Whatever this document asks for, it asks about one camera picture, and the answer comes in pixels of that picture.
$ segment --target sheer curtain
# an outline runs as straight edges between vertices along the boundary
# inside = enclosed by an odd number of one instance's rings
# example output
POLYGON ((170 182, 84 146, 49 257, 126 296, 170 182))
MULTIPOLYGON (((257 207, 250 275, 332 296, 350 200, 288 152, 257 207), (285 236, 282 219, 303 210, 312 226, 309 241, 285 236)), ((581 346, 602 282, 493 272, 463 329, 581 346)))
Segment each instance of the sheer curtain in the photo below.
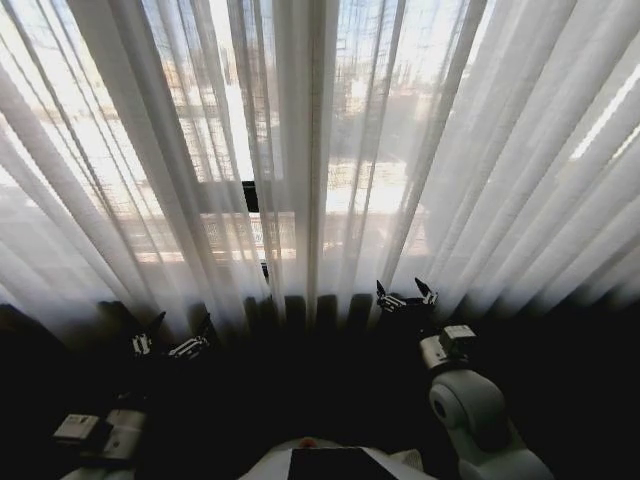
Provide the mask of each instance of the sheer curtain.
POLYGON ((640 293, 637 1, 2 0, 0 22, 0 301, 60 338, 110 300, 176 339, 201 306, 246 332, 248 298, 312 325, 321 296, 344 319, 414 276, 443 318, 640 293))

